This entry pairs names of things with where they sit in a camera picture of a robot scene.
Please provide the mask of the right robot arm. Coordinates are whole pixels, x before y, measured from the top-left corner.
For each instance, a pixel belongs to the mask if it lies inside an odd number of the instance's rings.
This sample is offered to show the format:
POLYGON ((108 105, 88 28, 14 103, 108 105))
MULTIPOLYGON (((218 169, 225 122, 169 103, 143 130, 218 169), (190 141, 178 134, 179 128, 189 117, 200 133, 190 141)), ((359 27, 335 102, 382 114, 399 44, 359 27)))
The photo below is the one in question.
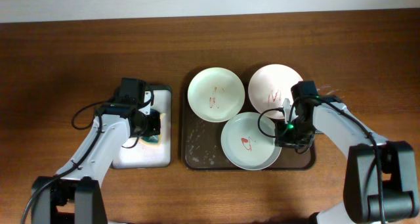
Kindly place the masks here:
POLYGON ((347 158, 343 201, 314 213, 310 223, 389 223, 419 214, 415 154, 405 141, 390 141, 353 116, 335 95, 320 96, 313 81, 291 87, 293 102, 280 108, 275 145, 303 154, 316 133, 347 158))

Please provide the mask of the green and yellow sponge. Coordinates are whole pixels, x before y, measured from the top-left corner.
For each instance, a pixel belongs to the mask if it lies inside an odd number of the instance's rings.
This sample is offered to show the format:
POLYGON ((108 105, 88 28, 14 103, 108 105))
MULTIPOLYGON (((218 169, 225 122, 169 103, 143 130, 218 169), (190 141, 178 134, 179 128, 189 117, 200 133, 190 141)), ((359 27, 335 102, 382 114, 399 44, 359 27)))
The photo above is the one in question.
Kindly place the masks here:
POLYGON ((149 137, 141 137, 141 141, 145 145, 158 146, 160 144, 160 136, 152 135, 149 137))

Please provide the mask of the cream plate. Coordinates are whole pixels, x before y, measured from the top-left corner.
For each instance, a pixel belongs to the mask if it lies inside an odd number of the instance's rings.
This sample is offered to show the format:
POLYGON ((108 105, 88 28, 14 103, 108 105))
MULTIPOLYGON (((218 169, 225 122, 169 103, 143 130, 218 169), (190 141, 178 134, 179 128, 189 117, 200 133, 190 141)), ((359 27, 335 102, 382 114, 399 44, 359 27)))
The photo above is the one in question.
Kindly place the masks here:
POLYGON ((207 68, 196 74, 187 90, 190 108, 207 122, 225 122, 242 109, 245 89, 240 78, 226 68, 207 68))

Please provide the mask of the pink plate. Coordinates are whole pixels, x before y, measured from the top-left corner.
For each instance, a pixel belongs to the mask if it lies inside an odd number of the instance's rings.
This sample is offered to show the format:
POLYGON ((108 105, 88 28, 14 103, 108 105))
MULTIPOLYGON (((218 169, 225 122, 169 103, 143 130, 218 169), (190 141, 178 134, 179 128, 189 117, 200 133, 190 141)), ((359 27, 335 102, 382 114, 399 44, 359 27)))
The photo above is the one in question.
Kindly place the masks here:
POLYGON ((285 99, 293 104, 291 88, 302 80, 302 77, 288 66, 282 64, 263 66, 249 81, 249 100, 260 113, 282 107, 285 99))

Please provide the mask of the pale green plate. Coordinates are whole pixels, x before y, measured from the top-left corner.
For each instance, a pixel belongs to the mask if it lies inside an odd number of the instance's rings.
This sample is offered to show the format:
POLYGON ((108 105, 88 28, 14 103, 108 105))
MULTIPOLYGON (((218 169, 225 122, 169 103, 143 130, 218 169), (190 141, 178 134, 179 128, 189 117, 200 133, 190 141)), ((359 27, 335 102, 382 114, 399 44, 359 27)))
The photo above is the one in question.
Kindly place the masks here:
POLYGON ((274 144, 275 124, 256 112, 243 112, 224 125, 220 136, 224 155, 239 168, 262 170, 271 166, 282 149, 274 144))

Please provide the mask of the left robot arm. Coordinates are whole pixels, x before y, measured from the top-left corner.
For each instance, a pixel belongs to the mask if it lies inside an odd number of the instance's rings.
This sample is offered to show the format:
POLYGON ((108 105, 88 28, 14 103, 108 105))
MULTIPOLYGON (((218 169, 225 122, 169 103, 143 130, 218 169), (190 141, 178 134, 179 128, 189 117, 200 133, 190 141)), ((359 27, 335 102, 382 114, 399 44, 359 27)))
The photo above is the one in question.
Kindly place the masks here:
POLYGON ((94 102, 88 135, 52 177, 40 176, 21 217, 25 223, 108 223, 102 182, 115 157, 131 138, 158 135, 160 117, 152 110, 160 85, 122 78, 111 98, 94 102))

